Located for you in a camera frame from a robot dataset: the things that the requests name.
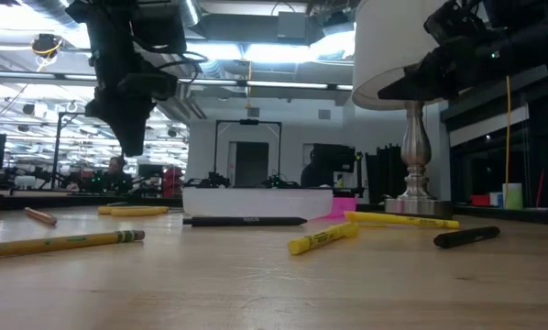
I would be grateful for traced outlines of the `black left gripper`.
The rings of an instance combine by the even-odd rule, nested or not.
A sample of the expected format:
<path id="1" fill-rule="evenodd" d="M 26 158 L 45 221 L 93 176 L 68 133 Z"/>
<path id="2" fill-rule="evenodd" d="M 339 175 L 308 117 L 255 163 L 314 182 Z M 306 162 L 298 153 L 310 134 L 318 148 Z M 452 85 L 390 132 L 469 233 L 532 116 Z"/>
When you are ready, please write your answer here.
<path id="1" fill-rule="evenodd" d="M 148 65 L 135 52 L 126 29 L 107 17 L 86 21 L 97 86 L 86 115 L 96 117 L 115 134 L 126 156 L 143 153 L 146 123 L 155 104 L 142 89 L 141 74 Z"/>

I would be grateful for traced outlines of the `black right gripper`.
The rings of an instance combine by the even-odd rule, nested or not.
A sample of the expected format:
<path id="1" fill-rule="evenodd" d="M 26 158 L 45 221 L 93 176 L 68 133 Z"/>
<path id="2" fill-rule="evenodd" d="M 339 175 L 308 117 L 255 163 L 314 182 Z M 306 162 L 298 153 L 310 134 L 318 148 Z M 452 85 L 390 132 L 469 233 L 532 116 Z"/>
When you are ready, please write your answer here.
<path id="1" fill-rule="evenodd" d="M 498 60 L 501 46 L 496 40 L 469 36 L 433 34 L 439 47 L 433 56 L 404 67 L 403 76 L 378 91 L 383 100 L 431 101 L 447 90 L 460 90 L 485 80 L 489 61 Z"/>

